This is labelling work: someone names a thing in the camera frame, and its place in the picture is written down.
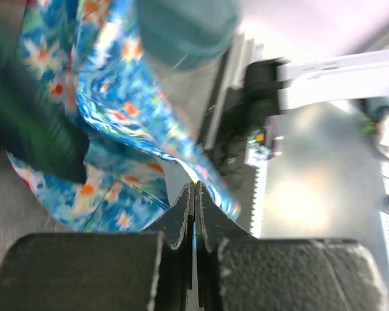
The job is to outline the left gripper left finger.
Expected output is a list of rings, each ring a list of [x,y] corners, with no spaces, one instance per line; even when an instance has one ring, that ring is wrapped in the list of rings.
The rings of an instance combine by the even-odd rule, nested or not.
[[[193,247],[195,185],[183,186],[173,206],[169,207],[157,220],[147,226],[144,233],[163,233],[171,249]]]

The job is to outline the dark green plaid cloth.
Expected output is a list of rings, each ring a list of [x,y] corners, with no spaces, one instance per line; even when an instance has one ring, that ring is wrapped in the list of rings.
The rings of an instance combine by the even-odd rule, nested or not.
[[[86,181],[89,139],[52,102],[16,55],[0,24],[0,146],[32,168]]]

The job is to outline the floral blue cloth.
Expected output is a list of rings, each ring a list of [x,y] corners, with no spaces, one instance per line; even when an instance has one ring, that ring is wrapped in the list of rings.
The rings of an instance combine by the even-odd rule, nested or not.
[[[143,57],[133,1],[35,1],[23,16],[19,52],[90,140],[84,184],[10,156],[57,222],[75,231],[143,230],[169,208],[162,161],[181,165],[231,219],[239,216],[240,204]]]

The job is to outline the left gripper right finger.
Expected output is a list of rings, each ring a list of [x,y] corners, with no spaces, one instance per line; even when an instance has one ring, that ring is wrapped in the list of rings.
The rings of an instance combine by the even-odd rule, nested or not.
[[[215,205],[201,181],[195,187],[195,234],[198,253],[212,252],[223,239],[256,240]]]

